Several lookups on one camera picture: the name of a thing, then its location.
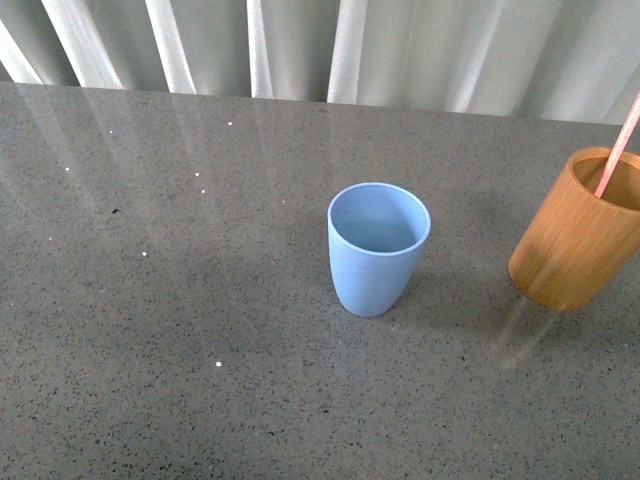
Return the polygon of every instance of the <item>bamboo cup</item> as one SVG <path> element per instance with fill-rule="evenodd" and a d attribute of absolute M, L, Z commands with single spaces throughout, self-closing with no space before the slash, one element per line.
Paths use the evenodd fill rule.
<path fill-rule="evenodd" d="M 640 249 L 640 156 L 624 152 L 598 198 L 611 149 L 575 152 L 509 260 L 531 300 L 555 310 L 585 305 Z"/>

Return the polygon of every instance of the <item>curtain fold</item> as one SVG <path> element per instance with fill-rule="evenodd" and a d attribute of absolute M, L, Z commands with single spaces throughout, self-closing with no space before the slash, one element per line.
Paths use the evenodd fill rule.
<path fill-rule="evenodd" d="M 637 0 L 0 0 L 0 80 L 621 123 Z"/>

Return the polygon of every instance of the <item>gray speckled countertop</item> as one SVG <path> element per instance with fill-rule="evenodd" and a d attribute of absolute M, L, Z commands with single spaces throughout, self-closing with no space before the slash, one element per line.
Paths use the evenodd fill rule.
<path fill-rule="evenodd" d="M 12 83 L 0 112 L 1 478 L 640 476 L 640 260 L 564 314 L 507 273 L 617 127 Z M 373 180 L 433 231 L 364 319 L 326 208 Z"/>

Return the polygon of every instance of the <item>table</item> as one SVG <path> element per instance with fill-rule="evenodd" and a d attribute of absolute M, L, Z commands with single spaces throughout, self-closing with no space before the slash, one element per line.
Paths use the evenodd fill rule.
<path fill-rule="evenodd" d="M 572 313 L 507 272 L 618 127 L 13 83 L 0 111 L 2 478 L 640 476 L 640 261 Z M 433 218 L 372 319 L 326 245 L 363 181 Z"/>

